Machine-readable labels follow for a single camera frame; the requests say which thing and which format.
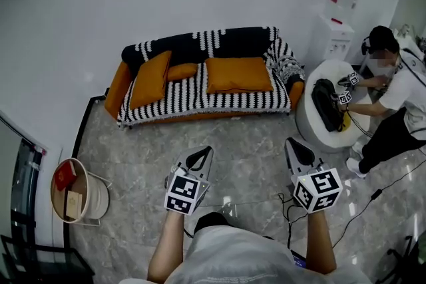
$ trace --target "black sofa backrest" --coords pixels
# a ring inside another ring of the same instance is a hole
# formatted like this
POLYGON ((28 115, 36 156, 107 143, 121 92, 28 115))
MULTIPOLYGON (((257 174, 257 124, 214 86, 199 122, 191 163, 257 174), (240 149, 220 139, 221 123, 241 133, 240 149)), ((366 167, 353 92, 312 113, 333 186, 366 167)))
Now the black sofa backrest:
POLYGON ((140 66, 159 53, 170 50, 170 67, 203 63, 208 57, 262 57, 278 38, 276 27, 243 27, 186 33, 125 47, 121 59, 135 79, 140 66))

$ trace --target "black chair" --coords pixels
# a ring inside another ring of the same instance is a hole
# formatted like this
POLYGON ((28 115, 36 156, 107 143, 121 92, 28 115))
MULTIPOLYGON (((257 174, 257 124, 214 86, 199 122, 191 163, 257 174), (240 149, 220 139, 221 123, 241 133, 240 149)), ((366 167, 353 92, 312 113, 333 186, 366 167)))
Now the black chair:
POLYGON ((1 236, 12 283, 93 284, 95 273, 76 249, 32 245, 1 236))
POLYGON ((402 280, 402 283, 410 284, 424 283, 425 268, 418 262, 419 244, 416 243, 413 250, 411 250, 411 242, 413 241, 413 237, 408 235, 405 237, 405 240, 408 240, 408 245, 405 248, 403 255, 400 255, 394 249, 387 250, 388 255, 395 256, 397 259, 397 265, 386 275, 386 277, 383 279, 378 279, 375 284, 382 284, 392 277, 393 278, 389 284, 396 284, 399 280, 402 280))

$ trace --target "headphones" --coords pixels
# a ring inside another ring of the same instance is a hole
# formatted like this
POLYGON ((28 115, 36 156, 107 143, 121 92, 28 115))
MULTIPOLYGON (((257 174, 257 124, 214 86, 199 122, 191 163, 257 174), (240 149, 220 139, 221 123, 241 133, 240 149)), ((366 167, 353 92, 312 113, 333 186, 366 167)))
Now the headphones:
POLYGON ((365 56, 367 53, 373 52, 371 51, 370 36, 368 36, 367 38, 364 38, 364 40, 362 41, 361 52, 363 56, 365 56))

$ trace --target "white bucket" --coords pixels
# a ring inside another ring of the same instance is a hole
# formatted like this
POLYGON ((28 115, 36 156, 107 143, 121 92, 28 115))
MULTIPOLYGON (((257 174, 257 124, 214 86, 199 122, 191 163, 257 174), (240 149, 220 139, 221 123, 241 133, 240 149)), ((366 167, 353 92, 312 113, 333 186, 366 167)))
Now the white bucket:
POLYGON ((107 212, 109 205, 109 193, 107 187, 100 179, 90 175, 83 164, 76 158, 69 158, 62 161, 58 165, 57 170, 63 163, 69 161, 73 163, 78 177, 72 184, 71 190, 82 194, 85 198, 85 204, 78 219, 71 220, 69 217, 65 218, 65 190, 58 191, 56 188, 55 177, 53 176, 51 182, 51 203, 53 210, 59 219, 65 223, 78 223, 84 217, 89 219, 102 218, 102 216, 104 216, 107 212))

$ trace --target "black bag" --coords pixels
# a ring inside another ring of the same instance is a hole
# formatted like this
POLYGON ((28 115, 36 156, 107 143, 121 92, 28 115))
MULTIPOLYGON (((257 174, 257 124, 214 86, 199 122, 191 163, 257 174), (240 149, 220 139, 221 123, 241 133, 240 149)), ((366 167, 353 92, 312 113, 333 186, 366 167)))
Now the black bag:
POLYGON ((312 90, 312 100, 329 132, 343 129, 343 113, 337 107, 334 85, 328 79, 319 79, 312 90))

